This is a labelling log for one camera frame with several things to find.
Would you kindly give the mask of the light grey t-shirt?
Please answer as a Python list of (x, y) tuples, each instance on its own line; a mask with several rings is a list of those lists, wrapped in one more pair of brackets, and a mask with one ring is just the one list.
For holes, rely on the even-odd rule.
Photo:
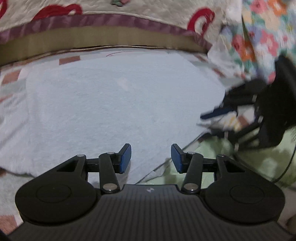
[(218, 105), (215, 73), (177, 53), (137, 53), (34, 68), (3, 87), (1, 168), (39, 176), (77, 154), (96, 158), (129, 143), (120, 183), (134, 184), (203, 132)]

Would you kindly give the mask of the floral blanket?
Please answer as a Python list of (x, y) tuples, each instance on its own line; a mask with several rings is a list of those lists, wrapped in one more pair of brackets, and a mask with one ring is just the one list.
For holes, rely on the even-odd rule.
[(208, 60), (227, 76), (275, 78), (280, 55), (295, 62), (295, 1), (234, 1)]

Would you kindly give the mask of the white quilt with red bears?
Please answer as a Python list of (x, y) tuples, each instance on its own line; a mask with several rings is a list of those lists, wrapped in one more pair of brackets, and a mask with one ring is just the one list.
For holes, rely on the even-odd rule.
[(75, 27), (125, 27), (190, 36), (210, 49), (224, 25), (241, 23), (242, 1), (1, 1), (1, 44)]

